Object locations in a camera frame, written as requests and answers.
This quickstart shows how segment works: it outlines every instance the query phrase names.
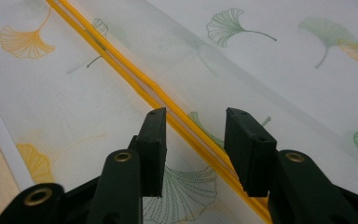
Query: fabric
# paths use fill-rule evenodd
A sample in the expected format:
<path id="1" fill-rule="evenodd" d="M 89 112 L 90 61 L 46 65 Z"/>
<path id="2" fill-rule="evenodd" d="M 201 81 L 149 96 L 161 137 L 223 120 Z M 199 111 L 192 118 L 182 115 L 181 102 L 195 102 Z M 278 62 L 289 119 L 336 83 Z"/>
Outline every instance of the fabric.
<path id="1" fill-rule="evenodd" d="M 0 1 L 0 119 L 22 175 L 66 191 L 89 181 L 151 109 L 44 1 Z M 145 223 L 262 222 L 170 126 L 167 148 L 163 197 L 144 199 Z"/>
<path id="2" fill-rule="evenodd" d="M 358 193 L 357 1 L 68 2 L 217 143 L 246 110 Z"/>

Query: yellow trim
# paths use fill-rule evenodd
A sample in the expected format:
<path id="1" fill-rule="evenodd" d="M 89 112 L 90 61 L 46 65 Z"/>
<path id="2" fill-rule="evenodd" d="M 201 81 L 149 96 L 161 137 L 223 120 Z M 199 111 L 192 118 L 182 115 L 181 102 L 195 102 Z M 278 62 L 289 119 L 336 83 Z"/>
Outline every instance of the yellow trim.
<path id="1" fill-rule="evenodd" d="M 267 199 L 249 198 L 247 194 L 242 190 L 242 186 L 237 177 L 232 173 L 233 167 L 227 154 L 197 125 L 195 124 L 187 114 L 176 105 L 173 100 L 147 75 L 134 66 L 128 59 L 126 59 L 118 50 L 116 50 L 101 34 L 99 34 L 92 25 L 66 0 L 59 0 L 62 6 L 68 10 L 80 23 L 85 27 L 83 30 L 79 24 L 73 21 L 53 0 L 47 0 L 47 2 L 83 37 L 85 40 L 94 47 L 101 56 L 135 89 L 135 91 L 144 98 L 153 108 L 159 108 L 160 104 L 152 98 L 134 79 L 128 72 L 122 68 L 110 55 L 105 51 L 108 50 L 118 61 L 120 61 L 129 71 L 136 75 L 147 87 L 153 90 L 171 109 L 174 115 L 176 115 L 188 128 L 194 132 L 213 153 L 224 162 L 220 162 L 215 156 L 213 156 L 208 149 L 206 149 L 202 143 L 190 133 L 178 120 L 176 120 L 171 114 L 167 114 L 167 121 L 171 126 L 205 159 L 214 170 L 242 197 L 242 199 L 248 203 L 257 214 L 267 223 L 271 223 L 269 216 L 269 210 L 267 208 Z"/>

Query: yellow stripe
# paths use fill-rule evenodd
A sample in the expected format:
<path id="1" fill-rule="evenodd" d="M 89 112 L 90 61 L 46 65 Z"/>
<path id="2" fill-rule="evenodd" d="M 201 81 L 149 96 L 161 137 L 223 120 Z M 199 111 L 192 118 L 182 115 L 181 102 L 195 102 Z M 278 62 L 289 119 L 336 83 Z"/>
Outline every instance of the yellow stripe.
<path id="1" fill-rule="evenodd" d="M 60 0 L 60 3 L 68 10 L 75 18 L 86 28 L 82 29 L 74 20 L 72 20 L 53 0 L 47 0 L 47 2 L 84 38 L 86 41 L 94 47 L 101 56 L 135 89 L 135 91 L 144 98 L 153 108 L 159 108 L 161 105 L 152 98 L 132 77 L 128 72 L 122 68 L 110 55 L 101 48 L 99 44 L 88 34 L 90 32 L 99 43 L 101 43 L 105 49 L 107 49 L 112 55 L 115 56 L 128 70 L 136 75 L 143 81 L 151 90 L 153 90 L 161 100 L 171 109 L 174 115 L 176 115 L 185 125 L 188 126 L 209 148 L 213 150 L 218 158 L 224 163 L 222 164 L 215 156 L 213 156 L 205 146 L 190 133 L 178 120 L 172 115 L 167 114 L 167 121 L 171 126 L 205 159 L 214 170 L 242 197 L 242 199 L 248 203 L 260 217 L 267 223 L 271 223 L 269 216 L 269 210 L 267 208 L 267 199 L 265 198 L 249 198 L 247 194 L 242 190 L 241 184 L 237 177 L 233 175 L 233 167 L 227 154 L 197 125 L 195 124 L 187 114 L 176 105 L 173 100 L 147 75 L 134 66 L 129 60 L 127 60 L 118 50 L 116 50 L 101 34 L 99 34 L 92 25 L 66 0 Z"/>

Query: brass rivet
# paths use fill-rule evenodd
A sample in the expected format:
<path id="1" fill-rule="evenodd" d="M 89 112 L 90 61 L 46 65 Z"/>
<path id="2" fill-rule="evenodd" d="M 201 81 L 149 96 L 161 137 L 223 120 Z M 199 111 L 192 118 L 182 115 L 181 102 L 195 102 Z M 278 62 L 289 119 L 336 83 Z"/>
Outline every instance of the brass rivet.
<path id="1" fill-rule="evenodd" d="M 288 152 L 288 153 L 286 153 L 285 156 L 290 161 L 303 162 L 305 160 L 305 158 L 303 156 L 301 156 L 300 154 L 295 153 L 295 152 Z"/>
<path id="2" fill-rule="evenodd" d="M 47 201 L 53 191 L 49 188 L 36 189 L 32 191 L 24 200 L 24 204 L 27 206 L 35 206 Z"/>
<path id="3" fill-rule="evenodd" d="M 115 156 L 115 161 L 129 161 L 132 155 L 128 152 L 121 152 Z"/>

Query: clamp jaw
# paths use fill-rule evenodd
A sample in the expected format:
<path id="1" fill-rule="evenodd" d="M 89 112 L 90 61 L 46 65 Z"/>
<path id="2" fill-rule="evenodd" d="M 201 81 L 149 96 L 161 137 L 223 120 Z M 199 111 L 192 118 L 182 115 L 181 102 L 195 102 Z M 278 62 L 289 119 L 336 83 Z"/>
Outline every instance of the clamp jaw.
<path id="1" fill-rule="evenodd" d="M 267 197 L 273 223 L 356 223 L 358 195 L 334 186 L 306 154 L 277 141 L 249 114 L 228 108 L 225 151 L 250 197 Z"/>

